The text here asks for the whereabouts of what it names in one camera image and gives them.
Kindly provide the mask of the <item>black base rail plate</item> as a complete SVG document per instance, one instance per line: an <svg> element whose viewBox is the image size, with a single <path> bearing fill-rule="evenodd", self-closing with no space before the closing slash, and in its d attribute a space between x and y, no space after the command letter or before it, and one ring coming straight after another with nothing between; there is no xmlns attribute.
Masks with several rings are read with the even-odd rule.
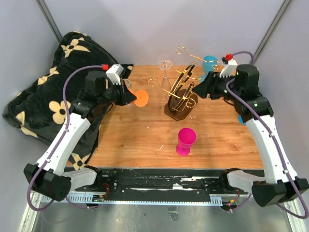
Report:
<svg viewBox="0 0 309 232"><path fill-rule="evenodd" d="M239 187L227 190L221 169L101 168L103 186L80 187L68 195L73 203L222 205L237 196Z"/></svg>

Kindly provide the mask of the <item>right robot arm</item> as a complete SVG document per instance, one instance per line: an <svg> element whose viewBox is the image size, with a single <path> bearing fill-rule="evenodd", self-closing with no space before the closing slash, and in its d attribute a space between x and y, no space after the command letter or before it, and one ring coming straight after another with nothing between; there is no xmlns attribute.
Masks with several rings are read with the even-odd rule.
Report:
<svg viewBox="0 0 309 232"><path fill-rule="evenodd" d="M219 189L230 193L235 188L251 194L256 203L269 206L297 198L309 188L307 179L298 177L280 142L275 117L268 99L259 91L259 71L251 64L236 67L236 74L220 77L210 72L193 88L201 98L232 100L236 112L249 129L264 168L264 177L246 173L238 168L223 171Z"/></svg>

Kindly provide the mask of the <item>clear wine glass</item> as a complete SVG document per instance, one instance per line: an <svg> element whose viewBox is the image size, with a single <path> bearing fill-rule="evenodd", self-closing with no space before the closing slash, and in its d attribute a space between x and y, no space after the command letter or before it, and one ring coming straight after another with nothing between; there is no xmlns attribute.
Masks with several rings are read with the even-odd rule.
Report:
<svg viewBox="0 0 309 232"><path fill-rule="evenodd" d="M132 88L132 83L129 79L125 78L123 79L125 86L129 89Z"/></svg>
<svg viewBox="0 0 309 232"><path fill-rule="evenodd" d="M171 89L171 84L167 75L167 70L169 70L172 67L172 62L170 60L161 60L158 63L159 69L164 71L164 76L161 82L161 87L165 90Z"/></svg>

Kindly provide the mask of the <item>black floral blanket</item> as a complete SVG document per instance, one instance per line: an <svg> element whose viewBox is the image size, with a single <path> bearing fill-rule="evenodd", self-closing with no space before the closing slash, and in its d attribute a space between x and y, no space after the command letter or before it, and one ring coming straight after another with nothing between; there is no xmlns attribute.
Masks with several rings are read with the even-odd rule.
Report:
<svg viewBox="0 0 309 232"><path fill-rule="evenodd" d="M63 36L54 53L54 60L45 76L21 91L4 108L2 116L25 135L50 145L66 119L66 106L85 86L85 77L92 69L83 70L70 79L66 99L62 97L67 78L85 66L112 66L117 60L101 45L84 33L72 31Z"/></svg>

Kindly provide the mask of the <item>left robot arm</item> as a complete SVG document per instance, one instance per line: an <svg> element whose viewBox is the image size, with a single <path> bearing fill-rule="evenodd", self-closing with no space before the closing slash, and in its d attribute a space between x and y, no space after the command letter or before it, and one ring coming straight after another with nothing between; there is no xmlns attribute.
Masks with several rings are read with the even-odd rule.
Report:
<svg viewBox="0 0 309 232"><path fill-rule="evenodd" d="M105 72L89 72L85 88L71 104L68 118L47 151L36 164L25 166L28 191L33 190L60 202L77 188L88 186L92 191L98 191L103 187L102 171L98 168L85 166L70 172L64 169L78 141L91 122L100 119L105 107L110 103L124 106L136 100L120 76L121 72L113 68Z"/></svg>

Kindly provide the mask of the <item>gold wine glass rack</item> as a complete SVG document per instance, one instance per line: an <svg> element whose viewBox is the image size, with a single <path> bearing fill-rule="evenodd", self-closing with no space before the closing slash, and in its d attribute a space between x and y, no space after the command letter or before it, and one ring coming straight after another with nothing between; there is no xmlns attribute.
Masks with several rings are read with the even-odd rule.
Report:
<svg viewBox="0 0 309 232"><path fill-rule="evenodd" d="M158 84L161 90L167 93L169 99L164 106L164 113L175 121L184 120L198 103L197 94L193 92L193 88L200 83L199 81L201 78L194 78L192 76L192 71L196 64L199 61L202 61L211 64L215 70L218 70L221 67L221 63L217 60L212 59L207 61L194 56L183 46L176 48L176 53L179 55L182 54L183 51L193 57L194 61L182 71L175 69L179 76L169 90L163 88L162 84L160 84L155 78L151 78L147 82L150 87L154 87L155 84Z"/></svg>

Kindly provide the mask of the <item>pink wine glass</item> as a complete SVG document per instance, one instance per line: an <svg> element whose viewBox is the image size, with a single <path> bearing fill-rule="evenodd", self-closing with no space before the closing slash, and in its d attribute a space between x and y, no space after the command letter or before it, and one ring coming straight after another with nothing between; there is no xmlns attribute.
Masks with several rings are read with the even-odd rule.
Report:
<svg viewBox="0 0 309 232"><path fill-rule="evenodd" d="M187 156L190 153L191 146L195 143L197 134L192 128L182 128L178 132L178 143L176 153L179 156Z"/></svg>

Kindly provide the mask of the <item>orange wine glass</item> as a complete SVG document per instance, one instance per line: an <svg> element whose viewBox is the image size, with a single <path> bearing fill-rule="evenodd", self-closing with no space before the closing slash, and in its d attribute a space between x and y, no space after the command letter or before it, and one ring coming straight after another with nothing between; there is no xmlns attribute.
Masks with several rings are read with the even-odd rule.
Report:
<svg viewBox="0 0 309 232"><path fill-rule="evenodd" d="M131 102L130 104L134 104L137 107L144 107L149 101L149 95L146 90L140 89L134 91L133 89L129 89L129 91L136 96L136 100Z"/></svg>

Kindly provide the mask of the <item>blue wine glass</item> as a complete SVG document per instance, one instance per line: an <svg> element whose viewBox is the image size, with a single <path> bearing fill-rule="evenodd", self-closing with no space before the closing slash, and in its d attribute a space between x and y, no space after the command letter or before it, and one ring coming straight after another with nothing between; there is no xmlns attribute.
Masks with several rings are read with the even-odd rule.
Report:
<svg viewBox="0 0 309 232"><path fill-rule="evenodd" d="M238 116L238 120L242 125L245 125L245 122L243 121L241 115Z"/></svg>
<svg viewBox="0 0 309 232"><path fill-rule="evenodd" d="M205 56L203 58L206 62L202 63L203 75L200 76L200 82L203 82L209 72L214 71L214 65L217 64L218 59L214 56Z"/></svg>

